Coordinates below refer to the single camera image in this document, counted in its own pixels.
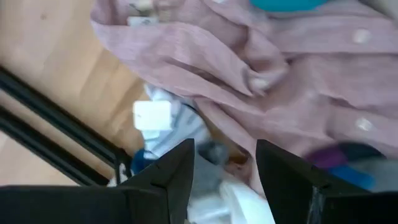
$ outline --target teal object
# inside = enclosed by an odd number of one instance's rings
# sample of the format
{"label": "teal object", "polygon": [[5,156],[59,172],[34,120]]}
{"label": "teal object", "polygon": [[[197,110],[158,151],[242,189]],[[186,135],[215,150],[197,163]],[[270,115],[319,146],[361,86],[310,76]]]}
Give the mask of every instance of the teal object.
{"label": "teal object", "polygon": [[272,12],[292,12],[315,9],[328,0],[251,0],[260,9]]}

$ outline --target wooden floor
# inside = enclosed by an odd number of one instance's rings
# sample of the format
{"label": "wooden floor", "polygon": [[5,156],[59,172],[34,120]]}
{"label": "wooden floor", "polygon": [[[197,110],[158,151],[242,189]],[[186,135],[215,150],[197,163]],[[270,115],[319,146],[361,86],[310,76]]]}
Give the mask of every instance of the wooden floor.
{"label": "wooden floor", "polygon": [[[131,105],[146,99],[142,80],[96,39],[93,0],[0,0],[0,65],[128,153],[142,147]],[[0,92],[0,104],[107,177],[112,169]],[[74,184],[0,133],[0,185]]]}

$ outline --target crumpled fabric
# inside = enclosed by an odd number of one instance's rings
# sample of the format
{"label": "crumpled fabric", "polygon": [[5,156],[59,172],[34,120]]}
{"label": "crumpled fabric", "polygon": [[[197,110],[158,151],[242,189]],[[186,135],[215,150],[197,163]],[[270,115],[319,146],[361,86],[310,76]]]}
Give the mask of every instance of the crumpled fabric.
{"label": "crumpled fabric", "polygon": [[[159,24],[128,27],[127,0],[97,0],[98,38],[144,80],[194,100],[255,157],[266,139],[304,156],[366,142],[398,156],[398,29],[357,1],[268,13],[248,0],[155,0]],[[263,194],[256,163],[251,187]]]}

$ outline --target blue object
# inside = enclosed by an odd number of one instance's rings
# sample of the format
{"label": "blue object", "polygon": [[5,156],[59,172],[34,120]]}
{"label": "blue object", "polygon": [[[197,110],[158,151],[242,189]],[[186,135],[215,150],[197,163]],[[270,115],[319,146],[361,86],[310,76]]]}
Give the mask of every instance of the blue object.
{"label": "blue object", "polygon": [[292,12],[315,9],[328,0],[251,0],[251,3],[265,11]]}
{"label": "blue object", "polygon": [[147,166],[151,165],[155,160],[144,158],[145,149],[138,150],[132,158],[130,169],[134,174],[140,173]]}
{"label": "blue object", "polygon": [[339,166],[328,169],[329,173],[351,183],[369,190],[374,186],[375,180],[370,175],[364,174],[349,166]]}

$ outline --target black metal bar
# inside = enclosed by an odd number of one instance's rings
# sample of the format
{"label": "black metal bar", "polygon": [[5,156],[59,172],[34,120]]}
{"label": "black metal bar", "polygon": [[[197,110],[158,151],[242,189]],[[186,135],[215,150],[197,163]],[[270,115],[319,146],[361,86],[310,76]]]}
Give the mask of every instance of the black metal bar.
{"label": "black metal bar", "polygon": [[0,129],[80,185],[106,185],[109,182],[107,178],[2,106]]}
{"label": "black metal bar", "polygon": [[129,158],[124,150],[116,147],[3,67],[0,67],[0,89],[37,113],[110,166],[114,167],[117,161],[116,156],[122,157],[120,161]]}

